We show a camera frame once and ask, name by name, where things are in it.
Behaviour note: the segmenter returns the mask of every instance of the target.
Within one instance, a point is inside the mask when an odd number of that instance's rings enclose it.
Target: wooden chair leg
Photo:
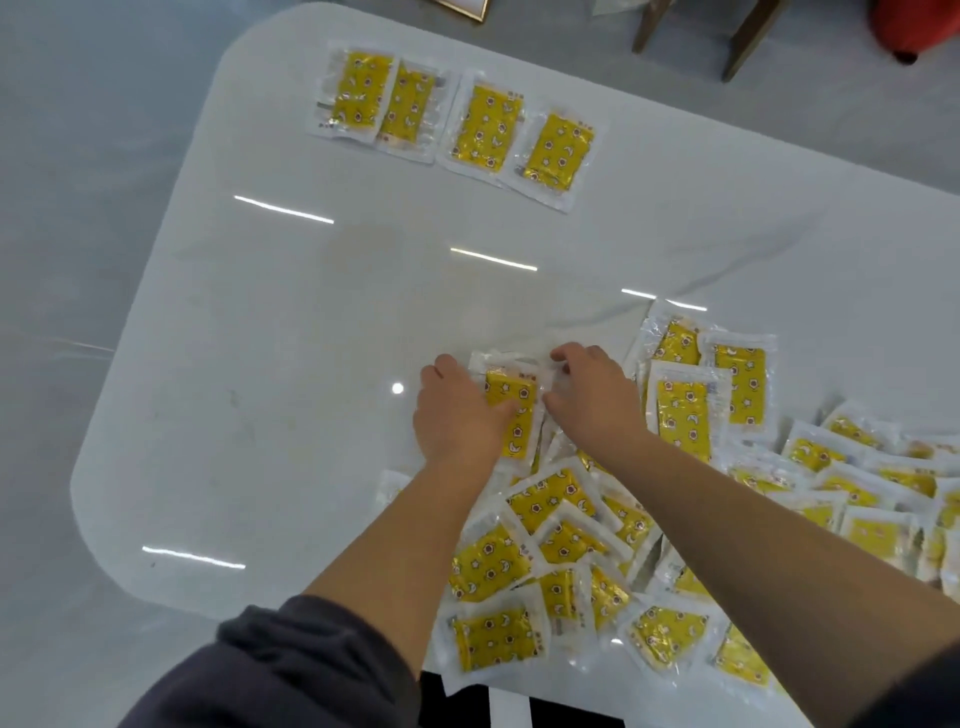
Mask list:
[[[789,0],[757,0],[754,9],[730,41],[730,58],[723,72],[724,83],[736,75],[789,4]]]
[[[634,38],[634,53],[640,53],[647,46],[650,36],[654,34],[663,16],[666,15],[670,7],[670,0],[650,0],[643,9],[643,17],[640,19],[640,29],[636,32]]]

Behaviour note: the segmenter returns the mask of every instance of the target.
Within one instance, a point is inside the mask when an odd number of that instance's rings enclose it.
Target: pile of packets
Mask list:
[[[307,130],[510,187],[569,212],[605,126],[489,79],[382,48],[333,43]]]
[[[777,337],[655,301],[624,362],[651,431],[784,508],[960,600],[960,434],[904,432],[845,401],[794,421],[777,454]],[[653,519],[545,413],[556,365],[475,352],[490,404],[515,399],[502,458],[456,547],[434,649],[449,692],[560,653],[589,670],[611,643],[681,686],[699,673],[761,707],[770,670]],[[409,478],[381,484],[380,506]],[[653,569],[637,585],[641,569]],[[650,569],[644,570],[649,576]]]

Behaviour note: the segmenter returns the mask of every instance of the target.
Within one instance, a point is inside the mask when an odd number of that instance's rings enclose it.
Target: hand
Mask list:
[[[448,353],[420,370],[420,386],[414,431],[427,463],[455,458],[489,464],[492,470],[517,402],[490,407],[467,370]]]
[[[571,342],[550,358],[566,362],[570,378],[543,397],[547,411],[578,448],[610,468],[647,433],[636,384],[600,347]]]

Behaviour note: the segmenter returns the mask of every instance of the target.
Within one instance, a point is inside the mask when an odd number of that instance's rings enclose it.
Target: white table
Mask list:
[[[352,37],[609,116],[572,213],[304,133],[326,42]],[[947,193],[302,6],[221,62],[77,461],[77,521],[135,596],[214,618],[278,605],[368,522],[378,474],[417,466],[422,363],[491,346],[543,353],[567,336],[624,352],[647,302],[622,288],[778,333],[787,415],[812,419],[843,394],[907,422],[949,422],[958,242]],[[499,685],[661,725],[771,722],[710,686],[660,690],[619,653],[587,677],[557,664]],[[802,719],[787,707],[773,722]]]

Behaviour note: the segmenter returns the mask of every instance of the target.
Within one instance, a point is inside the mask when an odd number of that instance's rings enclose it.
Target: red object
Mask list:
[[[912,62],[960,33],[960,0],[877,0],[870,24],[880,45]]]

